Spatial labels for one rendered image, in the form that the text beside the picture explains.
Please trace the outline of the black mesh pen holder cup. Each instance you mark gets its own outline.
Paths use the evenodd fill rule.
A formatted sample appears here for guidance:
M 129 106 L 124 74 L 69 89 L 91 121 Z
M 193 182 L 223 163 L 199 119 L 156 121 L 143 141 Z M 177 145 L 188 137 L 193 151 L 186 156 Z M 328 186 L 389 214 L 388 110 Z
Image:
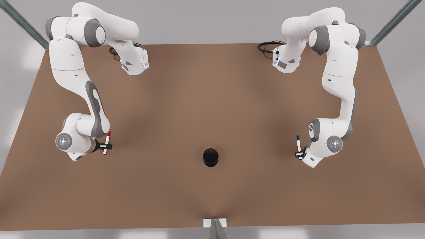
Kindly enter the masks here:
M 203 152 L 203 162 L 208 167 L 216 166 L 218 163 L 218 158 L 219 158 L 218 151 L 213 148 L 206 149 Z

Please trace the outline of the silver frame post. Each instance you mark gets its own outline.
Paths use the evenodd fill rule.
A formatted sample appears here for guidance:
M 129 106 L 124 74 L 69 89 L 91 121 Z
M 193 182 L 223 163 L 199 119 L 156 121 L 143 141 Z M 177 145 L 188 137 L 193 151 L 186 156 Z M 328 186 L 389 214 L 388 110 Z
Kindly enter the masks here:
M 209 227 L 209 239 L 229 239 L 224 230 L 227 219 L 203 219 L 203 227 Z
M 422 0 L 408 0 L 370 41 L 365 42 L 365 46 L 377 46 L 421 2 Z
M 12 20 L 14 20 L 29 36 L 31 36 L 44 50 L 49 50 L 49 42 L 15 9 L 7 0 L 0 0 L 2 9 Z

